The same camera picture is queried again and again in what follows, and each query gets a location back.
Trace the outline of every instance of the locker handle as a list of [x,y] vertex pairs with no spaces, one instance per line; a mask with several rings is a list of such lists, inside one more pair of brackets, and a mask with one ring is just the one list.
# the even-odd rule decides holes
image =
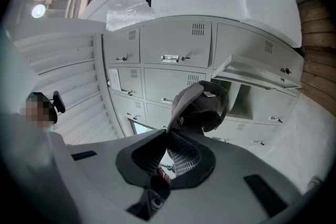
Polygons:
[[137,120],[137,117],[136,116],[134,116],[133,114],[131,114],[131,113],[126,113],[128,116],[131,116],[134,120]]
[[165,104],[173,104],[173,99],[162,97],[161,102]]
[[179,62],[179,55],[161,55],[161,62]]
[[115,59],[116,61],[127,61],[128,59],[127,59],[127,57],[122,57],[122,58],[118,58],[118,57],[116,57],[116,59]]
[[283,123],[282,120],[279,118],[279,117],[276,117],[276,116],[270,116],[268,118],[269,121],[276,121],[276,122],[280,122],[280,123]]
[[121,89],[121,91],[124,92],[124,93],[127,93],[129,96],[132,96],[132,94],[131,94],[132,91],[123,90],[123,89]]

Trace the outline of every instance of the locker door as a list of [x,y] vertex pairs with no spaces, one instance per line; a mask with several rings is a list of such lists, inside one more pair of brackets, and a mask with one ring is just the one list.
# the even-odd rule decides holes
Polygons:
[[246,136],[250,134],[251,126],[252,124],[248,122],[224,120],[216,130],[205,133],[205,135],[239,145],[244,143]]
[[113,104],[117,108],[117,113],[120,116],[128,117],[132,120],[146,123],[143,102],[114,94]]
[[254,87],[251,87],[246,99],[250,104],[253,120],[265,124],[286,122],[295,106],[295,100],[296,97],[277,90],[267,91]]
[[147,100],[172,104],[176,95],[194,82],[205,79],[205,74],[178,70],[145,68]]
[[210,22],[152,22],[141,28],[141,61],[208,67]]
[[148,104],[148,124],[156,129],[167,128],[172,117],[172,110],[162,106]]
[[143,98],[140,68],[113,67],[110,69],[117,69],[119,73],[121,91],[113,90],[114,92]]
[[139,27],[105,32],[103,45],[106,63],[140,63],[139,35]]

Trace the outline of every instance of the wooden panel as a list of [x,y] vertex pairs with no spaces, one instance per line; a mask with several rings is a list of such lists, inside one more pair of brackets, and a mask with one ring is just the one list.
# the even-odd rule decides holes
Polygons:
[[313,20],[301,24],[301,32],[308,33],[325,33],[335,32],[336,27],[331,19]]
[[305,52],[307,51],[323,51],[328,52],[330,54],[336,54],[336,48],[330,48],[330,47],[318,47],[318,46],[309,46],[309,47],[302,47],[305,49]]
[[308,96],[336,116],[336,100],[334,98],[306,83],[302,83],[301,93]]
[[307,0],[299,5],[299,10],[304,11],[322,6],[324,6],[322,0]]
[[325,79],[336,82],[336,68],[335,67],[322,65],[316,62],[308,62],[308,61],[304,61],[304,62],[305,63],[303,66],[303,70],[305,72],[315,74]]
[[313,50],[306,50],[304,55],[306,61],[311,62],[318,62],[322,63],[327,66],[336,67],[336,55],[324,52],[324,51],[313,51]]
[[330,80],[303,72],[301,82],[309,84],[336,99],[336,83]]
[[330,18],[330,14],[326,7],[318,7],[309,10],[300,11],[301,22],[309,22],[311,20],[320,20]]
[[336,33],[303,34],[302,45],[336,48]]

